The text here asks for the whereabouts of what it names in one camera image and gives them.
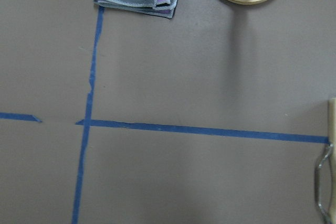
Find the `metal whisk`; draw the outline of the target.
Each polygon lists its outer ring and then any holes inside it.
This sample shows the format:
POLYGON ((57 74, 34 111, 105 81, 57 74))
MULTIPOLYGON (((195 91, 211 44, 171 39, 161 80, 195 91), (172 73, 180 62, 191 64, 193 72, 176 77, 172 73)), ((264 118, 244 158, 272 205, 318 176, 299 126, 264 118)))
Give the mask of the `metal whisk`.
POLYGON ((335 223, 333 144, 327 144, 314 167, 314 204, 322 223, 335 223))

